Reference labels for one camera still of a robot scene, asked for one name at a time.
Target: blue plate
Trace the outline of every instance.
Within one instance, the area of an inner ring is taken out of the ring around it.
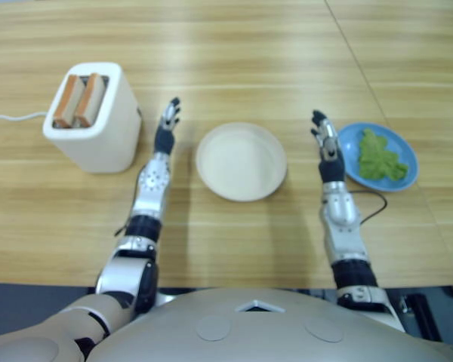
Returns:
[[[392,181],[388,177],[383,179],[364,179],[359,175],[359,142],[364,137],[362,132],[366,128],[370,128],[378,136],[386,137],[386,149],[397,153],[399,162],[409,166],[405,177],[398,181]],[[339,131],[339,142],[344,154],[347,175],[361,185],[379,191],[401,191],[411,186],[418,178],[419,165],[416,154],[400,135],[389,128],[374,123],[350,124]]]

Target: white cable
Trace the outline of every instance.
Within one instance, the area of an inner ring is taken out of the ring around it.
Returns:
[[[0,115],[0,119],[4,119],[7,121],[25,121],[26,119],[31,119],[35,117],[43,117],[47,115],[47,112],[35,112],[35,113],[30,113],[29,115],[23,115],[22,117],[11,117],[9,115]]]

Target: plate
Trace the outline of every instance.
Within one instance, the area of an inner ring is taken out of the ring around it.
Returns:
[[[362,132],[366,128],[372,129],[377,136],[386,137],[386,149],[397,153],[399,162],[408,165],[408,172],[405,177],[393,181],[388,177],[365,179],[359,175],[359,142],[364,137]],[[347,175],[361,185],[379,191],[394,192],[407,189],[418,178],[419,165],[413,148],[400,135],[389,128],[374,123],[350,124],[339,131],[339,142],[344,154]]]
[[[282,183],[287,159],[282,144],[265,128],[227,123],[198,146],[196,168],[206,186],[232,201],[265,198]]]

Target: black cable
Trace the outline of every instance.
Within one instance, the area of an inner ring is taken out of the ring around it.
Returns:
[[[351,191],[350,192],[351,194],[372,194],[372,195],[376,195],[380,198],[383,199],[384,201],[384,205],[379,208],[378,210],[376,210],[375,212],[373,212],[372,214],[370,215],[367,215],[367,217],[365,217],[362,221],[361,221],[361,225],[368,221],[370,218],[372,218],[373,216],[376,216],[378,215],[382,210],[384,210],[386,207],[387,207],[387,199],[384,197],[384,195],[380,194],[379,192],[376,192],[376,191],[372,191],[372,190],[356,190],[356,191]]]

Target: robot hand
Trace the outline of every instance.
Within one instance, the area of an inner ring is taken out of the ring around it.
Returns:
[[[320,158],[319,172],[324,183],[344,181],[344,157],[337,139],[337,133],[331,121],[321,112],[314,111],[312,122],[316,129],[310,132],[319,143]]]

